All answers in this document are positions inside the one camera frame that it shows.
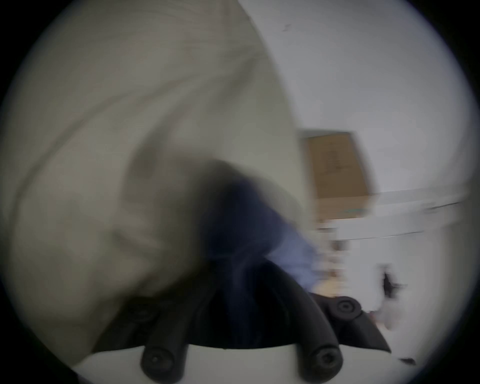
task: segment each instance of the screw head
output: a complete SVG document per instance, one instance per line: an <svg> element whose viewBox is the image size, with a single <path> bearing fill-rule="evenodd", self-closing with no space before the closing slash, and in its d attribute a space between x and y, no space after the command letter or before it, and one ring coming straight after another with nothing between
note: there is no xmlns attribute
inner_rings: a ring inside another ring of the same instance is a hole
<svg viewBox="0 0 480 384"><path fill-rule="evenodd" d="M164 349L151 350L144 356L143 365L149 371L166 373L173 367L173 357Z"/></svg>
<svg viewBox="0 0 480 384"><path fill-rule="evenodd" d="M311 357L309 381L324 383L334 377L342 368L343 358L335 347L321 348Z"/></svg>
<svg viewBox="0 0 480 384"><path fill-rule="evenodd" d="M349 300L342 300L338 303L337 308L342 313L352 313L355 310L355 305Z"/></svg>

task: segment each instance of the white cloth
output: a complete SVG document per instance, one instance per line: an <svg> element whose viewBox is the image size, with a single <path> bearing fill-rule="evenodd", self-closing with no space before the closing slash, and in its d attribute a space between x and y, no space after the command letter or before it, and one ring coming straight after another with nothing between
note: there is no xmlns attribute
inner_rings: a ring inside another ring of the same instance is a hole
<svg viewBox="0 0 480 384"><path fill-rule="evenodd" d="M235 0L74 3L30 53L5 112L3 272L66 363L126 297L201 264L196 216L217 159L268 179L276 208L308 222L288 105Z"/></svg>

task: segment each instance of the black object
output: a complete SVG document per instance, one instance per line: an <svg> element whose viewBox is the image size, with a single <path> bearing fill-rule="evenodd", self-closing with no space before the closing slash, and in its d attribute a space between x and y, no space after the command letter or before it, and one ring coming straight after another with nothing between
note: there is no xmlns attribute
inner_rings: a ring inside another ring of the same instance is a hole
<svg viewBox="0 0 480 384"><path fill-rule="evenodd" d="M182 378L189 344L228 349L297 344L300 375L311 383L326 382L340 371L339 344L390 352L356 300L308 294L271 262L260 273L255 292L261 309L254 325L258 337L250 346L236 344L218 279L206 270L174 300L172 295L130 300L93 352L145 345L142 370L158 383Z"/></svg>

